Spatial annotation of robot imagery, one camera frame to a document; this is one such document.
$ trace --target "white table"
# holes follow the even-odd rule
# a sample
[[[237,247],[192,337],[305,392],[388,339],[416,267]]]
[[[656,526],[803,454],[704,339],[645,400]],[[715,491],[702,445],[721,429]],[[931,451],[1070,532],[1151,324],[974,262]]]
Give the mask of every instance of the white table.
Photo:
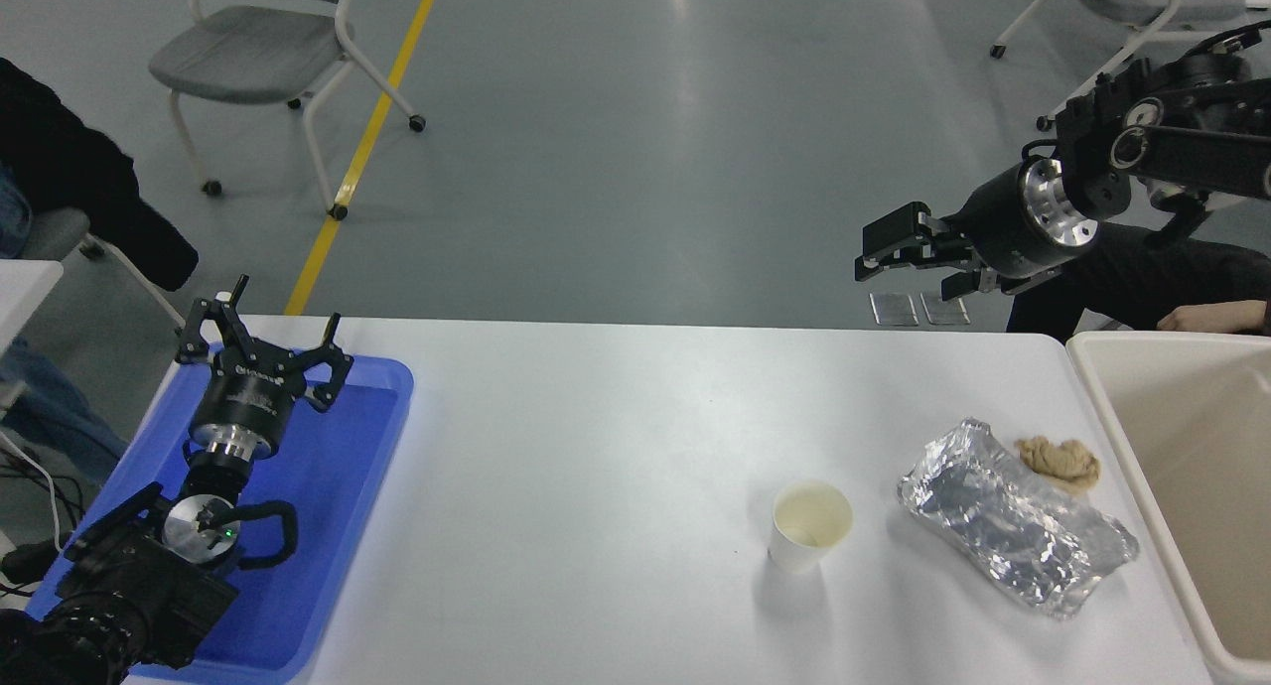
[[[0,259],[0,352],[22,332],[60,277],[62,264],[55,261]]]
[[[296,346],[324,323],[247,322]],[[1209,682],[1057,342],[376,319],[337,342],[417,385],[299,681]],[[896,501],[967,416],[1102,459],[1091,502],[1144,552],[1074,620],[1012,602]],[[855,527],[792,577],[765,558],[769,505],[808,477],[849,496]]]

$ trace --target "aluminum foil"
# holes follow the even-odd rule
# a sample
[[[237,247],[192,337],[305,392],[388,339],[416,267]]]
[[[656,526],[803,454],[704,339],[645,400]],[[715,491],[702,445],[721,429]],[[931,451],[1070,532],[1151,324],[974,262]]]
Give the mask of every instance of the aluminum foil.
[[[1052,487],[975,419],[927,445],[896,493],[999,588],[1060,620],[1139,555],[1120,521]]]

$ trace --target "white paper cup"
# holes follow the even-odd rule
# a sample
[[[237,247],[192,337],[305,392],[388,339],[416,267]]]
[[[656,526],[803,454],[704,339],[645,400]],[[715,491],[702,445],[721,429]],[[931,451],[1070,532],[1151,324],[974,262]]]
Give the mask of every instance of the white paper cup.
[[[799,573],[816,566],[852,530],[852,505],[825,482],[791,484],[773,502],[768,555],[782,569]]]

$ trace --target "plastic bin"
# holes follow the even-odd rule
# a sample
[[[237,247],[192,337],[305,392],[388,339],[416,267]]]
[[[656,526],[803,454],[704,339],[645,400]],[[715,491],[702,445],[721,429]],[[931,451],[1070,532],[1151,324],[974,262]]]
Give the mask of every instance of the plastic bin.
[[[1211,672],[1271,684],[1271,339],[1080,333],[1068,352]]]
[[[210,379],[205,365],[178,367],[123,460],[93,502],[84,525],[150,482],[172,498],[187,473],[182,444],[194,407]],[[327,380],[318,365],[310,380]],[[282,499],[296,507],[296,553],[263,571],[236,571],[229,582],[239,597],[194,653],[194,662],[172,670],[132,667],[146,677],[205,685],[280,685],[313,654],[336,606],[362,527],[370,517],[411,404],[414,380],[397,361],[356,356],[339,399],[327,414],[297,404],[278,454],[258,463],[243,503]],[[248,524],[240,544],[249,554],[278,548],[275,524]],[[27,606],[43,618],[58,602],[55,586],[71,563],[58,558]]]

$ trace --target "gray chair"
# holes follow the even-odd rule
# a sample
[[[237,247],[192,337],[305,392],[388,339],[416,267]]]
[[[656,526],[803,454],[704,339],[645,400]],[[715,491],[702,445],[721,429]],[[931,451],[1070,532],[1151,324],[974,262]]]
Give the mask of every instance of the gray chair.
[[[200,0],[188,0],[194,27],[178,34],[155,52],[150,74],[170,89],[168,107],[189,156],[200,188],[208,196],[220,196],[217,179],[208,178],[180,116],[180,95],[207,98],[229,104],[283,104],[300,109],[301,98],[313,97],[304,107],[305,141],[318,174],[323,208],[336,220],[343,220],[348,206],[336,201],[327,165],[313,130],[313,116],[330,97],[355,66],[366,71],[400,107],[414,132],[422,132],[425,119],[405,102],[352,42],[348,8],[352,0],[315,0],[334,3],[334,15],[309,11],[276,10],[271,6],[228,6],[203,15]],[[338,66],[316,93],[309,88],[332,66]]]
[[[1028,20],[1035,11],[1047,0],[1035,0],[1030,6],[1024,8],[1024,11],[1014,23],[1008,25],[1007,29],[999,34],[998,39],[994,39],[993,47],[989,55],[998,60],[1007,52],[1007,42],[1016,34],[1016,31]],[[1199,42],[1199,39],[1207,38],[1213,33],[1205,31],[1192,29],[1167,29],[1179,28],[1179,25],[1190,24],[1239,24],[1239,20],[1244,19],[1246,10],[1252,8],[1258,8],[1265,10],[1267,6],[1267,0],[1078,0],[1087,8],[1087,10],[1093,11],[1093,14],[1104,17],[1107,20],[1126,25],[1130,28],[1130,36],[1126,38],[1125,44],[1116,52],[1110,60],[1099,66],[1089,79],[1085,79],[1080,86],[1071,93],[1068,98],[1080,97],[1084,93],[1091,92],[1094,86],[1096,80],[1099,75],[1108,74],[1108,71],[1116,70],[1117,66],[1130,58],[1139,47],[1149,42]],[[1055,114],[1064,109],[1068,104],[1068,98],[1063,100],[1054,111],[1049,114],[1040,116],[1037,118],[1037,130],[1049,130],[1054,125]]]
[[[147,281],[139,269],[132,266],[132,261],[128,261],[119,249],[114,248],[109,243],[102,241],[99,238],[93,238],[88,233],[88,216],[84,215],[81,210],[78,208],[58,208],[55,211],[41,211],[41,214],[32,215],[31,217],[31,234],[27,238],[27,245],[23,247],[20,254],[17,258],[28,261],[65,261],[67,255],[75,249],[79,249],[85,258],[90,261],[97,261],[107,254],[113,255],[119,264],[127,269],[132,278],[141,283],[146,294],[154,299],[159,308],[164,310],[164,314],[178,328],[186,324],[184,315],[177,313],[159,292],[159,288]]]

